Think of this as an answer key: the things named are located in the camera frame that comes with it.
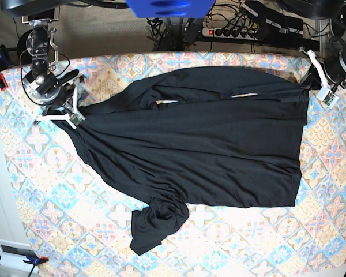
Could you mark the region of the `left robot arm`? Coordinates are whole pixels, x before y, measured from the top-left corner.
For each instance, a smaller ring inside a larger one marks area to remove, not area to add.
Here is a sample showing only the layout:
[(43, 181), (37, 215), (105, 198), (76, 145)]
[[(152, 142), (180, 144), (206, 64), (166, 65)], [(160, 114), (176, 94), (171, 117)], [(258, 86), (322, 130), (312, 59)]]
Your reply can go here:
[[(346, 34), (345, 1), (281, 1), (291, 13), (315, 20), (328, 19), (332, 26), (341, 28)], [(337, 87), (346, 89), (346, 40), (333, 31), (329, 38), (329, 56), (321, 63), (322, 70), (332, 91)]]

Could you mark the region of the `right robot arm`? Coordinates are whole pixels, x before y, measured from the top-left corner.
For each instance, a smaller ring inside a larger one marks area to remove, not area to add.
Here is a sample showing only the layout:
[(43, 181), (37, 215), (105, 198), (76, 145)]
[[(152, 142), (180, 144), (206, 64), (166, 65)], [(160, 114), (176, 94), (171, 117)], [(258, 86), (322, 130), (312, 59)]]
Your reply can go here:
[(27, 55), (31, 59), (32, 69), (26, 76), (21, 76), (24, 93), (28, 99), (44, 108), (42, 116), (48, 110), (59, 110), (72, 115), (77, 112), (78, 84), (69, 84), (77, 78), (78, 70), (73, 70), (62, 78), (54, 71), (59, 61), (58, 46), (54, 42), (55, 28), (48, 25), (58, 20), (60, 6), (70, 1), (0, 1), (1, 10), (12, 17), (22, 17), (22, 23), (31, 26), (32, 30), (25, 37), (22, 58)]

